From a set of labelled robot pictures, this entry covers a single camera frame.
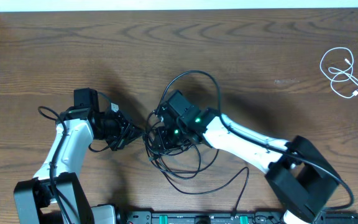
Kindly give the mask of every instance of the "brown wooden surface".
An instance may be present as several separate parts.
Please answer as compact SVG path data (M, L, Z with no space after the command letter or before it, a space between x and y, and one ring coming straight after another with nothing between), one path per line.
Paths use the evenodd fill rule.
M189 69L218 79L223 111L238 123L278 138L310 139L352 188L351 210L358 212L358 96L335 95L318 68L325 51L337 46L351 48L358 77L358 9L1 13L0 223L18 222L13 189L31 179L54 140L54 124L38 114L39 105L63 111L73 90L88 86L143 123L166 84ZM174 88L201 106L216 104L204 77L184 78ZM205 164L214 150L203 154ZM169 162L195 168L195 153ZM242 166L223 152L209 170L179 186L212 189ZM92 206L230 211L243 176L214 194L182 195L137 140L123 151L87 152L80 181ZM347 201L339 189L329 205ZM280 207L251 166L239 210Z

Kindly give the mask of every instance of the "green terminal block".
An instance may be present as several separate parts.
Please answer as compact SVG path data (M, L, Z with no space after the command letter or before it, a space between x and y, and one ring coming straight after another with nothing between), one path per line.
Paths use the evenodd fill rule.
M248 223L248 217L247 216L241 216L240 217L240 224L249 224Z
M168 216L160 215L160 224L168 224Z

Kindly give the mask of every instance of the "circuit board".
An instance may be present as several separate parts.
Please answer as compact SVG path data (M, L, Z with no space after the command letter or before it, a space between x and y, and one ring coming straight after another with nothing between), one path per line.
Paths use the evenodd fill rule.
M282 212L152 213L128 212L127 224L281 224ZM322 213L313 224L358 224L356 213Z

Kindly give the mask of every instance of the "connector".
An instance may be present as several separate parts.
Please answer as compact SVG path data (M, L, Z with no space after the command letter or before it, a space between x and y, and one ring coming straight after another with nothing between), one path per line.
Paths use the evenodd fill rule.
M348 65L352 65L351 62L350 62L347 58L345 58L345 62L346 62Z
M358 90L354 90L352 93L353 96L357 96L358 95Z
M157 159L159 159L160 156L158 155L153 155L149 157L149 161L156 161Z

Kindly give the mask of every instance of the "tangled cable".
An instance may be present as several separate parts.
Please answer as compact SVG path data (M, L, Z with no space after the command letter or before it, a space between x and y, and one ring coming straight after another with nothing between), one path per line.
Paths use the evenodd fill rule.
M145 144L146 153L147 153L147 155L149 157L149 160L152 163L152 165L155 168L157 168L159 171L161 171L161 173L167 179L169 184L174 189L179 191L180 193L187 194L187 195L210 194L210 193L216 192L218 190L221 190L221 189L225 188L226 186L228 186L238 175L240 175L242 173L242 171L247 170L246 181L245 181L244 186L243 186L243 188L242 188L242 190L240 192L239 197L237 198L237 202L236 202L236 204L234 206L234 209L232 210L232 213L231 213L231 217L234 218L234 215L237 213L237 208L238 208L240 199L242 197L242 194L244 193L244 191L246 189L246 186L248 184L248 179L249 179L249 168L248 167L243 167L233 178L231 178L228 182L226 182L226 184L224 184L224 185L222 185L222 186L220 186L220 187L218 187L216 189L205 191L205 192L185 192L183 190L180 190L175 184L173 184L173 182L171 181L172 177L176 177L176 178L182 179L182 180L189 180L189 179L192 179L192 178L196 177L197 174L199 174L200 172L206 170L207 168L209 168L215 162L215 160L216 160L216 158L218 157L218 154L219 154L219 149L216 150L216 154L215 154L213 160L207 166L205 166L204 168L201 168L201 154L200 154L197 146L192 144L190 142L190 140L184 140L181 143L181 146L178 146L176 148L169 149L169 150L163 151L163 152L159 151L159 149L154 148L154 146L153 146L153 143L154 143L154 138L153 137L156 137L155 129L156 129L157 125L159 125L161 123L161 121L157 121L153 125L150 125L151 116L153 114L158 114L161 102L165 98L165 95L167 94L167 91L171 87L171 85L175 81L177 81L179 78L184 77L184 76L189 75L189 74L192 74L192 73L205 75L205 76L209 77L211 79L211 81L213 81L213 83L216 85L216 87L217 87L216 89L217 89L217 92L218 92L218 105L219 105L218 108L219 108L219 112L220 112L221 94L220 94L220 91L219 91L219 85L216 82L216 80L210 74L208 74L206 72L203 72L203 71L199 71L199 70L189 70L187 72L184 72L184 73L180 74L179 76L174 78L167 85L167 87L166 87L166 89L165 89L165 91L164 91L164 93L163 93L163 95L161 97L160 103L157 106L157 109L154 110L153 112L151 112L149 114L149 116L147 117L146 127L145 127L145 134L143 135L143 142ZM164 161L162 159L163 156L177 156L177 155L182 154L182 153L184 153L184 152L186 152L186 151L188 151L189 149L192 149L192 148L197 152L197 155L198 155L198 168L197 168L197 170L194 170L194 171L176 170L176 171L174 171L174 170L171 170L171 168L169 168L166 165L166 163L164 163ZM184 177L184 176L181 176L181 175L178 175L178 174L192 174L192 175L189 176L189 177Z
M345 70L341 70L341 69L338 69L338 68L335 68L335 67L329 67L328 68L328 71L334 75L334 77L330 78L323 70L323 61L324 61L324 58L326 57L326 55L333 51L333 50L339 50L339 49L343 49L343 50L347 50L351 57L352 57L352 61L350 62L347 58L345 58L345 62L349 65L349 68L345 69ZM358 90L354 90L352 95L351 96L344 96L342 94L340 94L338 91L335 90L335 88L333 87L333 83L338 83L338 82L346 82L346 81L352 81L356 86L358 86L358 79L353 75L353 65L354 65L354 57L353 57L353 54L352 52L346 48L346 47L335 47L331 50L328 50L324 55L323 57L321 58L321 61L320 61L320 70L321 72L331 81L331 89L336 93L338 94L339 96L343 97L343 98L346 98L346 99L350 99L354 96L357 96L358 95ZM336 80L337 77L341 76L341 75L345 75L347 76L347 79L343 79L343 80Z

